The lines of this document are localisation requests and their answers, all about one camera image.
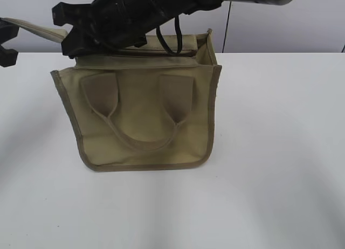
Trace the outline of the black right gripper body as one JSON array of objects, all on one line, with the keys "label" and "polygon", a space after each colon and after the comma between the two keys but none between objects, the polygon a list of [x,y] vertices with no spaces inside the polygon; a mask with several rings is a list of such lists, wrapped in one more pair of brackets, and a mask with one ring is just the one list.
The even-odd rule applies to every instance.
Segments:
[{"label": "black right gripper body", "polygon": [[99,42],[114,48],[132,46],[137,39],[174,20],[182,42],[181,14],[210,11],[222,0],[95,0],[91,4],[91,32]]}]

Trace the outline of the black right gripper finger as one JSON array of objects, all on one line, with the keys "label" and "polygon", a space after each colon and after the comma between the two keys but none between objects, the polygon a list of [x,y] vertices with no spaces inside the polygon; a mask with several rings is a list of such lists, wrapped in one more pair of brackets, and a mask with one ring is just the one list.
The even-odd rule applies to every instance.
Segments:
[{"label": "black right gripper finger", "polygon": [[103,54],[108,51],[103,45],[76,27],[73,27],[61,42],[61,49],[63,55],[70,58]]},{"label": "black right gripper finger", "polygon": [[91,26],[94,23],[91,4],[60,2],[52,8],[52,18],[56,26]]}]

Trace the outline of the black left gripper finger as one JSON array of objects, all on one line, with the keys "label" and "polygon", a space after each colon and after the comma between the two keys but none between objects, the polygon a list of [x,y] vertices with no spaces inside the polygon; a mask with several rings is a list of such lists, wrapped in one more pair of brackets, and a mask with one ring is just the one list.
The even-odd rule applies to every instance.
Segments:
[{"label": "black left gripper finger", "polygon": [[6,22],[1,18],[0,25],[0,42],[5,43],[18,36],[18,26],[9,22]]},{"label": "black left gripper finger", "polygon": [[18,52],[14,49],[5,49],[0,46],[0,66],[10,67],[16,65]]}]

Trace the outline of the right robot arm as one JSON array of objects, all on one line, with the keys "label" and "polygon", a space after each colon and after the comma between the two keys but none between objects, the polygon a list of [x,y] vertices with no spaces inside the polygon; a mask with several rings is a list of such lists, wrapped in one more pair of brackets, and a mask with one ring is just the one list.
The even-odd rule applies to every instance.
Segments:
[{"label": "right robot arm", "polygon": [[72,30],[61,43],[71,58],[147,44],[146,34],[156,30],[158,41],[171,56],[182,52],[179,16],[211,11],[224,1],[284,5],[291,0],[94,0],[90,4],[60,2],[52,8],[56,26]]}]

